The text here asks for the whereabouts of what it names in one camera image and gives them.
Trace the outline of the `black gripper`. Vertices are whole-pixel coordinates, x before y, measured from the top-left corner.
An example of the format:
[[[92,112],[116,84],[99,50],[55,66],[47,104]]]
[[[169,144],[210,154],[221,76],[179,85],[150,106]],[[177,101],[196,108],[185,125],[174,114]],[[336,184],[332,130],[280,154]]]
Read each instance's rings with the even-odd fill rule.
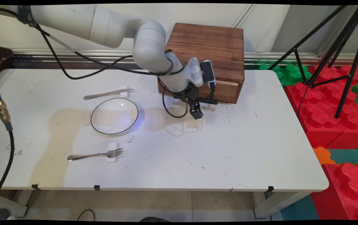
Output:
[[[203,118],[203,112],[200,108],[197,98],[199,96],[199,89],[193,83],[189,83],[185,89],[176,92],[176,95],[186,101],[189,106],[190,115],[195,119]]]

